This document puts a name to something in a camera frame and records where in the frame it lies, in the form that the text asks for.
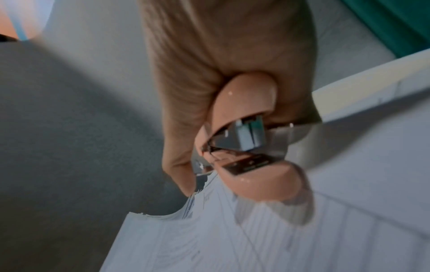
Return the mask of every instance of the pink stapler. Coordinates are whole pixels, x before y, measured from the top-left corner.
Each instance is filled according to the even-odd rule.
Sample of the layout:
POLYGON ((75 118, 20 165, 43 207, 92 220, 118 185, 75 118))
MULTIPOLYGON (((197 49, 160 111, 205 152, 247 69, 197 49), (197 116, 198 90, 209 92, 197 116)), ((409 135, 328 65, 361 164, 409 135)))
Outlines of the pink stapler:
POLYGON ((277 84, 264 73, 245 73, 218 94, 195 139, 204 173, 216 170, 235 194, 255 201, 282 201, 301 189, 297 169, 285 161, 288 129, 267 129, 277 84))

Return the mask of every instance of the teal fabric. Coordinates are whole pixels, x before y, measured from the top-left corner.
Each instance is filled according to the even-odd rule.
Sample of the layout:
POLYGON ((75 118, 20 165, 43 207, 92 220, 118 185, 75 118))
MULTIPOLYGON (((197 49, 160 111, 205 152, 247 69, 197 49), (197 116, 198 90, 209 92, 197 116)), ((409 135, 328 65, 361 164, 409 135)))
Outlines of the teal fabric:
POLYGON ((429 0, 342 0, 396 55, 430 48, 429 0))

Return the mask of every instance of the stapler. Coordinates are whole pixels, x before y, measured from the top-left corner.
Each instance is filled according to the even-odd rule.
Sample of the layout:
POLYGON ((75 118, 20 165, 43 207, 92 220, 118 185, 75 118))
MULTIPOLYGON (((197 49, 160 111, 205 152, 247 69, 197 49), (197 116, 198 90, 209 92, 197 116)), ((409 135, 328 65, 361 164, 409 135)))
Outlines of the stapler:
POLYGON ((195 138, 201 174, 216 170, 233 193, 255 201, 283 201, 298 194, 298 170, 285 161, 293 124, 268 129, 277 84, 264 73, 244 73, 218 94, 195 138))

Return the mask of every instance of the hand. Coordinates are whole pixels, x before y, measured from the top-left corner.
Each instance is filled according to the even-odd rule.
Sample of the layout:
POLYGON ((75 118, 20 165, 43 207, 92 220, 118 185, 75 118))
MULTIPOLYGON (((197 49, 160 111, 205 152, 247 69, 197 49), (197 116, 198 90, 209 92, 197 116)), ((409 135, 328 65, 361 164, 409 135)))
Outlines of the hand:
POLYGON ((165 136, 163 170, 190 196, 194 138, 232 77, 260 71, 278 83, 267 125, 317 121, 316 41, 304 0, 141 0, 165 136))

